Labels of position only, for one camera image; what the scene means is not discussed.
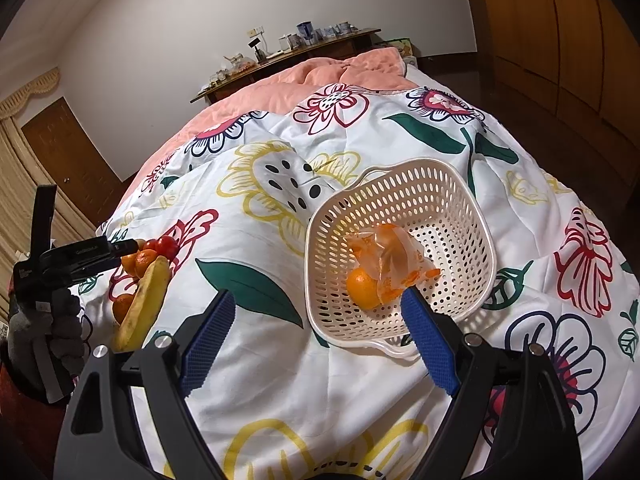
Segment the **grey gloved hand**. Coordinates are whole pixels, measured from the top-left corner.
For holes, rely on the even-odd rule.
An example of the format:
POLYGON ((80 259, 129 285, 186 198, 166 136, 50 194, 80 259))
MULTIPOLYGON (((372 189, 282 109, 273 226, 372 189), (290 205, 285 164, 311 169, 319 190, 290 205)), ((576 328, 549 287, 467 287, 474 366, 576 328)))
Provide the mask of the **grey gloved hand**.
POLYGON ((60 382, 81 374, 85 365, 85 345, 81 339, 79 311, 79 298, 69 289, 54 293, 50 312, 27 310, 18 303, 14 292, 10 293, 6 355, 11 372, 21 378, 27 388, 38 392, 44 390, 35 352, 38 341, 47 344, 60 382))

